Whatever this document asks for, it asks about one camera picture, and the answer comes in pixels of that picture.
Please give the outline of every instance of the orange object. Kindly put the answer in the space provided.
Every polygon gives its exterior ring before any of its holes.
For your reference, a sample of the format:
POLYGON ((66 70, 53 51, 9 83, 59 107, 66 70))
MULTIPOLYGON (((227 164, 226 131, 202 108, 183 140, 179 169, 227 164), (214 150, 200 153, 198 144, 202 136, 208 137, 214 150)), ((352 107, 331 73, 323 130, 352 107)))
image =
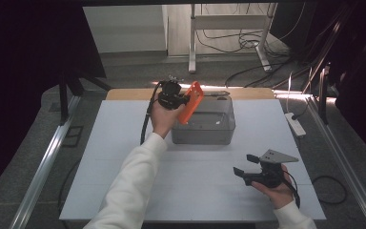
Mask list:
POLYGON ((186 108, 178 117, 178 120, 181 124, 187 124, 198 104, 200 104, 201 100, 204 97, 203 90, 201 89, 200 84, 197 81, 194 81, 192 83, 192 86, 190 86, 190 88, 185 92, 185 95, 189 95, 190 100, 186 104, 186 108))

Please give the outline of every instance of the power outlet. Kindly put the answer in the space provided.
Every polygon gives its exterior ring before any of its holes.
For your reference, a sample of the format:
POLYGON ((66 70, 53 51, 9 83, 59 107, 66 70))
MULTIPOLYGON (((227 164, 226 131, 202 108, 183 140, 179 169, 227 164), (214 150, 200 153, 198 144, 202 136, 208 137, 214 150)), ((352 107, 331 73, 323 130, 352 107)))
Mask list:
POLYGON ((288 123, 290 124, 291 129, 293 130, 294 134, 297 137, 303 137, 307 133, 305 132, 304 128, 302 128, 301 124, 298 120, 293 120, 293 113, 286 113, 285 117, 287 118, 288 123))

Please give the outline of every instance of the metal frame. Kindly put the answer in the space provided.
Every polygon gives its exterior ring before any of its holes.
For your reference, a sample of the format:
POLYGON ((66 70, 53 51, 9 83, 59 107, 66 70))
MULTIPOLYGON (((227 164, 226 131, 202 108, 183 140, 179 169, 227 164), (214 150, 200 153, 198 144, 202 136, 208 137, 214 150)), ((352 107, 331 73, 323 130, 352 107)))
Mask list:
POLYGON ((307 99, 311 99, 310 101, 311 106, 308 106, 308 110, 313 115, 313 118, 319 130, 321 131, 321 133, 323 133, 325 140, 327 141, 329 147, 331 148, 336 164, 338 165, 341 173, 344 175, 347 183, 350 186, 350 189, 355 194, 356 200, 360 205, 363 214, 366 217, 366 189, 364 188, 363 184, 358 178, 358 175, 356 174, 352 165, 347 159, 346 157, 347 152, 345 152, 337 142, 336 137, 332 133, 330 126, 326 125, 320 118, 317 112, 318 105, 316 99, 315 98, 307 98, 307 99))
POLYGON ((264 44, 272 25, 276 3, 269 7, 267 15, 198 15, 195 16, 195 4, 192 4, 189 73, 195 73, 195 42, 196 30, 263 30, 260 41, 255 50, 265 72, 271 71, 269 60, 266 57, 264 44))
POLYGON ((49 176, 52 164, 55 161, 57 153, 60 149, 61 143, 67 134, 67 131, 72 123, 73 115, 75 113, 76 107, 79 103, 80 97, 73 96, 68 107, 69 115, 67 121, 58 126, 55 131, 54 136, 50 142, 49 148, 44 154, 43 159, 37 169, 37 172, 34 175, 34 178, 31 181, 29 189, 25 194, 20 206, 16 212, 16 215, 13 218, 12 223, 10 224, 10 228, 25 228, 29 218, 31 216, 31 212, 35 206, 35 203, 38 200, 38 197, 43 190, 44 184, 46 183, 47 177, 49 176))

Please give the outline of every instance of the hand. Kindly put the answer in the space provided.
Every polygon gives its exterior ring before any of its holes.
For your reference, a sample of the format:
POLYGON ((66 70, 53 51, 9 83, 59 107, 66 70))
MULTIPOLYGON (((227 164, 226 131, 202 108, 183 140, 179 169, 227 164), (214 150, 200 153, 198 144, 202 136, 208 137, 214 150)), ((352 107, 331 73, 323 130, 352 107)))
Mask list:
POLYGON ((168 110, 155 101, 152 105, 151 111, 153 132, 165 138, 184 108, 185 105, 182 104, 176 110, 168 110))
MULTIPOLYGON (((287 167, 282 164, 281 168, 284 171, 285 179, 287 179, 289 183, 291 183, 290 177, 286 173, 287 167)), ((252 182, 252 186, 258 191, 267 195, 270 198, 270 201, 273 203, 275 209, 280 209, 294 200, 293 192, 284 183, 281 183, 273 189, 270 189, 263 184, 255 181, 252 182)))

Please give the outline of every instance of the white tabletop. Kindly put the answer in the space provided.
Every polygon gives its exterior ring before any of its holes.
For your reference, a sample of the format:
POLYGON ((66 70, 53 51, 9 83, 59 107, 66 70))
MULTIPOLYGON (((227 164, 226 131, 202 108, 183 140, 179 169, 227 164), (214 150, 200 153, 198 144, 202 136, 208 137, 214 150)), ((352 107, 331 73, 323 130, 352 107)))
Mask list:
MULTIPOLYGON (((139 145, 147 107, 144 100, 102 102, 61 219, 96 215, 124 158, 139 145)), ((169 148, 161 158, 146 220, 275 220, 268 198, 245 186, 233 170, 260 173, 260 165, 246 155, 262 156, 268 149, 299 158, 286 165, 298 184, 301 211, 325 219, 279 101, 234 100, 234 117, 230 145, 175 145, 166 137, 169 148)))

